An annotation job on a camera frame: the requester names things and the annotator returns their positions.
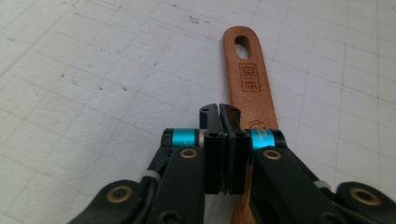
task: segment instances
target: black plastic part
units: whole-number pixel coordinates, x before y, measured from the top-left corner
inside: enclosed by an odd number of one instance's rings
[[[132,189],[129,199],[121,203],[111,203],[107,194],[116,187],[127,186]],[[120,180],[102,188],[95,198],[69,224],[126,224],[130,223],[142,203],[142,189],[130,180]]]
[[[250,134],[240,127],[241,111],[231,105],[220,105],[222,126],[227,133],[224,150],[224,185],[230,194],[245,192],[249,160]]]
[[[280,155],[280,158],[268,159],[264,156],[265,151],[270,157]],[[256,222],[347,223],[291,154],[290,150],[277,147],[264,147],[256,152],[250,198]]]
[[[338,186],[336,194],[344,207],[358,214],[378,223],[396,223],[396,203],[377,189],[358,182],[346,182]]]
[[[205,191],[205,153],[198,147],[193,158],[183,158],[175,149],[165,170],[163,181],[148,214],[147,224],[203,223]]]
[[[165,129],[163,131],[160,148],[158,148],[157,152],[154,155],[154,158],[151,160],[151,163],[148,166],[148,170],[155,170],[155,167],[158,163],[169,158],[172,149],[173,130],[174,129]],[[147,189],[150,180],[151,177],[144,176],[142,178],[142,180],[140,181],[142,189]]]
[[[200,129],[204,132],[205,193],[225,192],[222,185],[224,131],[221,126],[218,106],[206,105],[199,112]]]
[[[280,130],[271,129],[271,132],[274,135],[276,147],[287,147],[285,136],[283,136],[283,133]]]

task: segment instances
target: cable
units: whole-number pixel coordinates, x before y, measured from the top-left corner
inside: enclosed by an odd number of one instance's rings
[[[159,161],[154,168],[154,172],[159,174],[162,172],[163,168],[167,165],[167,163],[169,162],[169,158],[165,158],[161,161]],[[148,176],[151,177],[150,181],[148,182],[148,192],[146,195],[146,200],[145,200],[145,205],[142,208],[141,212],[137,215],[137,217],[134,219],[133,224],[142,224],[144,223],[146,216],[149,212],[149,209],[152,205],[152,202],[154,201],[155,195],[156,195],[156,191],[157,191],[157,187],[159,186],[159,181],[157,178],[153,177],[153,176]]]

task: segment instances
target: screw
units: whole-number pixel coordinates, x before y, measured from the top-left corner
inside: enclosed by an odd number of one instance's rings
[[[183,218],[175,211],[166,211],[160,215],[162,224],[182,224]]]
[[[320,224],[345,224],[345,220],[333,212],[324,212],[318,217]]]

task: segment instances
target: hanging hole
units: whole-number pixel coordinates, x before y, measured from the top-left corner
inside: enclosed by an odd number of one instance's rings
[[[244,35],[239,35],[235,39],[236,54],[241,59],[248,59],[250,57],[248,38]]]

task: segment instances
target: white cable tie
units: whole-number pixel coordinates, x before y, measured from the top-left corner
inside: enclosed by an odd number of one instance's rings
[[[332,190],[332,187],[324,180],[317,180],[314,182],[318,189]]]
[[[142,179],[143,179],[143,177],[145,177],[145,176],[154,178],[154,179],[156,179],[158,182],[161,182],[161,176],[160,176],[157,172],[155,172],[155,171],[153,171],[153,170],[146,170],[145,172],[143,172],[143,174],[142,174]]]

